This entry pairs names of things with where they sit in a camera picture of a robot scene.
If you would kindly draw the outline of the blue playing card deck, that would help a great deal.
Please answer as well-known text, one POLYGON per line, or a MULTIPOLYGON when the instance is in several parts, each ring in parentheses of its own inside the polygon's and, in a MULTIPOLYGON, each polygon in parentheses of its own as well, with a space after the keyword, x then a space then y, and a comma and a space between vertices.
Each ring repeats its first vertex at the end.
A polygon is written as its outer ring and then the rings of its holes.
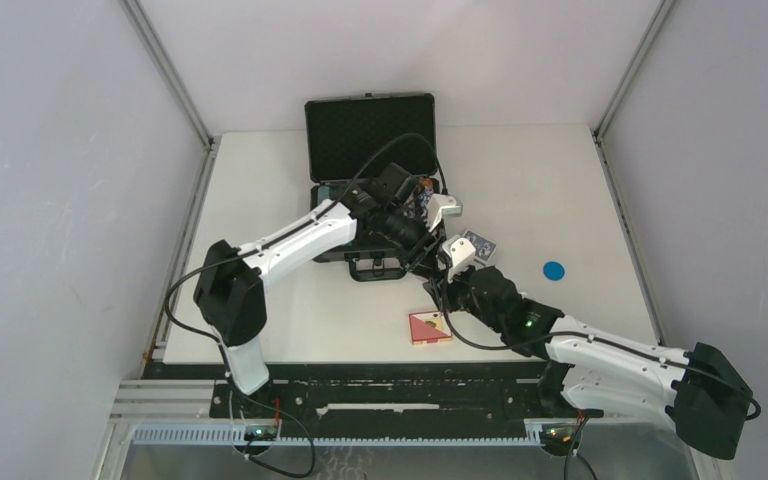
POLYGON ((462 236, 475 247, 474 261, 483 266, 489 265, 498 249, 498 243, 470 229, 466 229, 462 236))

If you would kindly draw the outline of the blue round button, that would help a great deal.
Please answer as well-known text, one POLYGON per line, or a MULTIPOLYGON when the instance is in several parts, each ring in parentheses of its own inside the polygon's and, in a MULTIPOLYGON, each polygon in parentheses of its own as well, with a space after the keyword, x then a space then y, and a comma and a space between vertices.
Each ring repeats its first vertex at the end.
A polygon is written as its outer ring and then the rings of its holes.
POLYGON ((543 275, 550 281, 560 281, 566 275, 563 264, 557 261, 548 261, 542 267, 543 275))

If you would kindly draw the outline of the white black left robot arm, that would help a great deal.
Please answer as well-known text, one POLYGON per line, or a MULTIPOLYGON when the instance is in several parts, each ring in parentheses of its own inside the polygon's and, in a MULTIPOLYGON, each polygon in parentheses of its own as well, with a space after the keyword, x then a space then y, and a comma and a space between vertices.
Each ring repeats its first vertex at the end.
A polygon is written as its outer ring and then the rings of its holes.
POLYGON ((422 213, 412 217, 406 206, 419 185, 416 176, 391 163, 376 177, 343 184, 337 198, 267 237, 240 246, 220 240, 209 247, 193 301, 219 347, 237 408, 258 417, 273 401, 259 341, 271 286, 315 257, 353 242, 361 231, 398 247, 405 267, 423 261, 440 236, 444 208, 458 203, 433 193, 422 213))

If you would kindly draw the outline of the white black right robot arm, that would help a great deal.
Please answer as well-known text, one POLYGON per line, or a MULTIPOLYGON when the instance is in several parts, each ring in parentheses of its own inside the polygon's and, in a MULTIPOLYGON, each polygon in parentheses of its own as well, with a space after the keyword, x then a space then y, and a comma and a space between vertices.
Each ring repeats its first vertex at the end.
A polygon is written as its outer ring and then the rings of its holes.
POLYGON ((684 350, 604 332, 527 298, 495 267, 431 273, 423 287, 445 320, 468 313, 499 335, 498 350, 546 362, 537 393, 549 415, 646 420, 701 453, 732 460, 745 423, 761 413, 750 386, 712 345, 684 350))

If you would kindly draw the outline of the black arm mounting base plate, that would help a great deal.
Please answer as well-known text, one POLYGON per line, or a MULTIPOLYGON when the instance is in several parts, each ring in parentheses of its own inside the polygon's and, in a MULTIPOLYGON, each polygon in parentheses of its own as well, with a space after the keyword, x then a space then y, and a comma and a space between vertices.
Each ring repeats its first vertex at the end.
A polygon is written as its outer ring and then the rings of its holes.
POLYGON ((212 418, 282 420, 316 439, 473 440, 522 437, 527 421, 572 421, 552 411, 544 361, 272 364, 248 400, 230 393, 219 365, 151 362, 146 380, 212 380, 212 418))

